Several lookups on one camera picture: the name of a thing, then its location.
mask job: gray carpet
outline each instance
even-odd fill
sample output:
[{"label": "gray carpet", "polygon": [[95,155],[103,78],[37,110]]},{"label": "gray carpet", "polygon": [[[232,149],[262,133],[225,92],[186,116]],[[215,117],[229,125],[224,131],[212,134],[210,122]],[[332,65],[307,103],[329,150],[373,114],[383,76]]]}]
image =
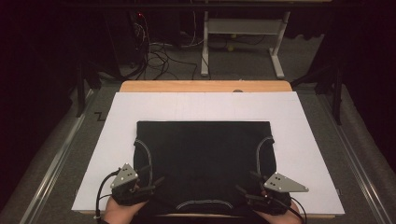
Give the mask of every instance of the gray carpet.
[{"label": "gray carpet", "polygon": [[[242,40],[254,43],[258,39],[257,37],[244,37]],[[226,49],[210,50],[209,66],[212,79],[276,79],[266,51],[273,41],[272,37],[265,37],[260,45],[253,46],[233,42],[233,52],[229,52]],[[309,41],[305,41],[302,38],[284,40],[279,52],[279,58],[287,81],[292,81],[306,73],[320,41],[321,38],[314,38]],[[221,40],[216,40],[210,44],[212,47],[218,47],[224,43]],[[207,79],[207,77],[199,76],[201,61],[199,47],[188,49],[168,47],[166,49],[168,54],[175,60],[198,63],[195,79]],[[160,79],[175,79],[175,76],[179,79],[191,79],[192,70],[192,65],[170,62],[168,71],[173,73],[173,75],[164,74]],[[129,67],[123,66],[122,71],[127,73]],[[156,77],[158,74],[158,70],[148,69],[146,79]],[[102,118],[106,117],[114,94],[119,87],[120,83],[106,82],[96,92],[92,104],[86,109],[86,117],[78,134],[72,142],[67,161],[36,223],[95,223],[92,216],[75,213],[71,211],[71,207],[76,191],[88,167],[97,139],[104,126],[103,121],[98,121],[98,115],[95,112],[102,112]],[[304,84],[295,90],[299,94],[304,112],[334,185],[340,190],[340,200],[346,210],[346,214],[333,219],[311,218],[309,223],[377,223],[375,214],[372,212],[372,208],[367,203],[366,197],[361,190],[361,183],[358,181],[356,173],[351,169],[345,153],[344,143],[333,126],[326,106],[323,106],[323,104],[328,104],[327,98],[325,97],[325,100],[323,100],[322,96],[315,95],[313,87],[314,85],[312,84]],[[29,170],[12,195],[8,205],[2,211],[0,223],[20,222],[52,159],[76,121],[74,117],[77,111],[76,101],[74,102],[73,108],[35,156]],[[387,210],[392,211],[395,209],[394,201],[396,201],[393,200],[395,199],[394,192],[396,192],[395,175],[389,170],[370,134],[365,129],[359,114],[357,114],[353,106],[353,102],[347,95],[346,89],[344,89],[343,94],[342,121],[342,129],[347,135],[350,145],[357,149],[357,154],[361,162],[364,163],[367,175],[374,180],[373,185],[378,189],[381,202],[384,203]],[[390,215],[393,220],[396,220],[394,214]]]}]

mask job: white paper sheet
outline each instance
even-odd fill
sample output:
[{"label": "white paper sheet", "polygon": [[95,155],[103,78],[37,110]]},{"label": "white paper sheet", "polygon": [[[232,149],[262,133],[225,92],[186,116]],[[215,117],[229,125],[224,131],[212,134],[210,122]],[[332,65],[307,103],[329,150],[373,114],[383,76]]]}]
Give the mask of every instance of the white paper sheet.
[{"label": "white paper sheet", "polygon": [[139,120],[270,121],[277,171],[309,187],[291,196],[307,214],[345,213],[295,92],[118,92],[72,210],[93,211],[102,180],[125,162],[133,165]]}]

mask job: white stitching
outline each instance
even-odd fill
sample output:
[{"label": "white stitching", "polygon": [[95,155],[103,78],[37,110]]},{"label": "white stitching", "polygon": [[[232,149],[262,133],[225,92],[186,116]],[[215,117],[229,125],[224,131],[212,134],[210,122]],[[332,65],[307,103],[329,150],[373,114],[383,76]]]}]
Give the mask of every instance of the white stitching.
[{"label": "white stitching", "polygon": [[179,210],[181,207],[187,205],[187,204],[192,204],[192,203],[223,203],[227,206],[229,206],[231,209],[233,209],[233,205],[227,202],[224,202],[222,200],[200,200],[200,201],[187,201],[184,203],[179,204],[176,209]]}]

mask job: dark background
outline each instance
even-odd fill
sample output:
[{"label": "dark background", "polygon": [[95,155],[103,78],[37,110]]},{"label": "dark background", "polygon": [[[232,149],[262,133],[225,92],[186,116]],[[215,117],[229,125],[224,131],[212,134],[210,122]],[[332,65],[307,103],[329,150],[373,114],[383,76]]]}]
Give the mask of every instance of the dark background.
[{"label": "dark background", "polygon": [[[338,57],[340,46],[347,52],[344,83],[369,132],[395,170],[394,8],[386,2],[370,4],[364,15],[291,13],[286,36],[304,35],[309,39],[327,34],[312,70],[333,55]],[[190,13],[144,13],[153,36],[175,45],[180,42],[180,30],[193,32]],[[201,31],[203,13],[196,15],[197,29]],[[229,16],[229,12],[218,12],[216,16]],[[357,24],[360,29],[353,39],[348,39]],[[135,39],[126,14],[69,11],[50,0],[0,3],[0,40],[0,168],[6,180],[0,188],[2,209],[30,160],[72,104],[69,93],[76,87],[78,68],[82,64],[90,67],[91,72],[84,77],[97,82],[97,71],[118,77],[118,63],[138,61],[140,56],[138,50],[134,51]]]}]

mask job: metal bracket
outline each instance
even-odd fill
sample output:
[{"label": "metal bracket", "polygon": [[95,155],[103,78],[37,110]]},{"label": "metal bracket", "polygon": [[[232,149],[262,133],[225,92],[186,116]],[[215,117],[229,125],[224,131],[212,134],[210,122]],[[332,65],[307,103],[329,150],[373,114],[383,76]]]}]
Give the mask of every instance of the metal bracket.
[{"label": "metal bracket", "polygon": [[309,188],[306,186],[301,185],[278,172],[271,175],[271,177],[265,181],[263,186],[265,189],[271,189],[279,193],[309,191]]},{"label": "metal bracket", "polygon": [[136,173],[136,171],[134,170],[134,168],[132,168],[132,166],[129,163],[125,163],[119,174],[116,176],[116,178],[114,179],[113,183],[111,183],[111,188],[117,188],[119,186],[122,186],[126,183],[132,183],[132,188],[134,187],[134,184],[137,182],[137,178],[138,178],[138,174]]}]

